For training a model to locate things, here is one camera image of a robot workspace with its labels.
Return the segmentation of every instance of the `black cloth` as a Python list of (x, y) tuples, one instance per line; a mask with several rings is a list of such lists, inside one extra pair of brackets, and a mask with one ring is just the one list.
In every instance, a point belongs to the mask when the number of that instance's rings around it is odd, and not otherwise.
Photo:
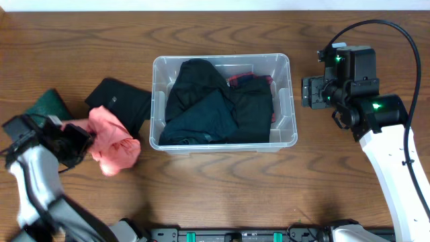
[(224, 97), (229, 98), (230, 90), (226, 80), (210, 62), (202, 59), (185, 61), (167, 99), (166, 122), (170, 122), (214, 90), (219, 90)]
[(225, 140), (237, 130), (231, 116), (234, 104), (215, 90), (186, 112), (172, 119), (159, 145), (202, 145)]
[(268, 143), (273, 114), (270, 86), (265, 77), (256, 77), (233, 88), (230, 100), (235, 104), (239, 129), (227, 143)]
[(87, 97), (85, 103), (90, 108), (107, 108), (133, 137), (138, 136), (143, 122), (151, 118), (151, 92), (114, 78), (105, 78)]
[[(218, 91), (219, 95), (217, 95), (223, 102), (206, 100), (206, 97), (214, 95), (214, 91)], [(229, 103), (234, 104), (233, 108), (229, 108)], [(225, 117), (225, 110), (222, 109), (222, 113), (219, 111), (222, 104), (225, 104), (226, 109), (229, 110), (229, 117), (232, 118), (237, 129), (231, 132), (232, 129), (229, 128), (219, 134), (219, 127), (225, 128), (229, 123), (229, 121), (218, 123), (219, 117)], [(217, 116), (207, 115), (212, 109), (218, 112)], [(268, 143), (272, 113), (272, 96), (265, 78), (256, 77), (237, 87), (229, 87), (227, 80), (210, 62), (191, 59), (182, 63), (169, 94), (165, 111), (167, 125), (161, 134), (159, 145)], [(181, 121), (177, 121), (177, 119), (183, 120), (184, 114), (190, 121), (187, 126), (179, 125)], [(198, 136), (195, 135), (196, 130), (192, 130), (193, 132), (188, 130), (194, 124), (199, 127)], [(202, 132), (211, 134), (210, 140), (202, 138)]]

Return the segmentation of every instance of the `white wall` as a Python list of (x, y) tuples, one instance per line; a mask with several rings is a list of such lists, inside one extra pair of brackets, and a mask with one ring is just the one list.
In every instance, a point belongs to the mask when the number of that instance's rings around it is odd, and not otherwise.
[(430, 10), (430, 0), (0, 0), (5, 11)]

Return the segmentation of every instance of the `green clip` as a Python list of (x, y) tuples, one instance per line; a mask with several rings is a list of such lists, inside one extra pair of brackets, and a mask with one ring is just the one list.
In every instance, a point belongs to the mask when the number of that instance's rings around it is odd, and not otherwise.
[(187, 242), (196, 242), (196, 233), (187, 233)]
[(282, 233), (273, 233), (273, 242), (282, 242)]

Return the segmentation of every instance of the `red plaid cloth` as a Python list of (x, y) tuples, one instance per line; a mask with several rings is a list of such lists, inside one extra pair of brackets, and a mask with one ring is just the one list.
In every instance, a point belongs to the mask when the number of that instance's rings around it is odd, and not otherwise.
[[(231, 87), (238, 87), (239, 85), (242, 85), (244, 82), (246, 82), (248, 80), (252, 80), (252, 79), (257, 78), (257, 77), (265, 78), (268, 85), (271, 85), (271, 83), (273, 82), (273, 79), (271, 78), (271, 76), (269, 76), (269, 75), (257, 76), (257, 75), (254, 75), (253, 72), (247, 72), (247, 73), (242, 73), (239, 75), (234, 75), (234, 76), (228, 78), (227, 81)], [(276, 122), (275, 113), (273, 113), (271, 115), (271, 122)]]

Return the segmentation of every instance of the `cable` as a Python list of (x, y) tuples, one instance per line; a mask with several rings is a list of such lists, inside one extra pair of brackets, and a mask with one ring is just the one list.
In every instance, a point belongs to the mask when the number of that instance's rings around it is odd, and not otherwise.
[(64, 172), (66, 172), (66, 171), (70, 171), (71, 169), (73, 169), (73, 168), (75, 168), (74, 166), (72, 166), (72, 167), (67, 167), (66, 169), (62, 169), (61, 171), (58, 171), (58, 174), (62, 174), (62, 173), (64, 173)]
[(310, 229), (308, 227), (306, 229), (308, 229), (309, 235), (316, 240), (315, 235), (313, 235), (312, 232), (310, 232)]
[(421, 191), (421, 188), (419, 187), (418, 181), (417, 181), (417, 177), (415, 176), (413, 167), (412, 167), (412, 162), (413, 160), (411, 160), (411, 157), (409, 155), (409, 130), (411, 129), (411, 124), (412, 124), (412, 118), (414, 116), (414, 112), (415, 112), (415, 106), (417, 105), (417, 101), (418, 101), (418, 94), (419, 94), (419, 87), (421, 84), (421, 60), (419, 58), (419, 53), (418, 53), (418, 48), (417, 45), (415, 44), (414, 40), (412, 39), (412, 37), (408, 34), (408, 32), (406, 30), (404, 30), (402, 27), (398, 26), (395, 23), (392, 22), (388, 22), (386, 20), (380, 20), (380, 19), (371, 19), (371, 20), (366, 20), (366, 21), (362, 21), (362, 22), (358, 22), (356, 24), (353, 24), (349, 27), (346, 27), (345, 29), (343, 29), (342, 31), (340, 31), (325, 47), (325, 50), (329, 49), (331, 47), (331, 44), (343, 33), (345, 33), (346, 31), (353, 29), (355, 27), (358, 26), (362, 26), (365, 24), (384, 24), (387, 26), (391, 26), (393, 28), (395, 28), (396, 30), (398, 30), (400, 33), (402, 33), (402, 35), (408, 40), (413, 52), (414, 52), (414, 56), (415, 56), (415, 62), (417, 64), (417, 78), (415, 81), (415, 90), (414, 90), (414, 95), (412, 98), (412, 104), (411, 104), (411, 108), (409, 109), (409, 114), (408, 114), (408, 120), (406, 121), (406, 124), (404, 125), (404, 136), (403, 136), (403, 147), (404, 147), (404, 158), (405, 161), (403, 164), (406, 164), (406, 166), (408, 167), (409, 170), (409, 174), (411, 175), (411, 179), (412, 179), (412, 183), (414, 184), (414, 187), (417, 191), (417, 195), (419, 197), (419, 200), (421, 201), (421, 204), (423, 205), (423, 208), (427, 214), (427, 217), (429, 217), (430, 219), (430, 208), (428, 206), (428, 204), (426, 203), (425, 199), (424, 199), (424, 195)]
[(4, 155), (4, 153), (6, 153), (6, 151), (8, 151), (8, 150), (9, 150), (9, 147), (7, 147), (6, 149), (0, 151), (0, 156), (5, 157), (6, 155)]
[(288, 227), (288, 229), (287, 229), (287, 236), (288, 236), (288, 238), (291, 240), (291, 241), (293, 241), (293, 242), (298, 242), (297, 240), (295, 240), (295, 239), (293, 239), (293, 238), (291, 238), (291, 235), (290, 235), (290, 229), (291, 229), (291, 226), (293, 226), (293, 225), (299, 225), (299, 224), (301, 224), (301, 223), (292, 223), (289, 227)]

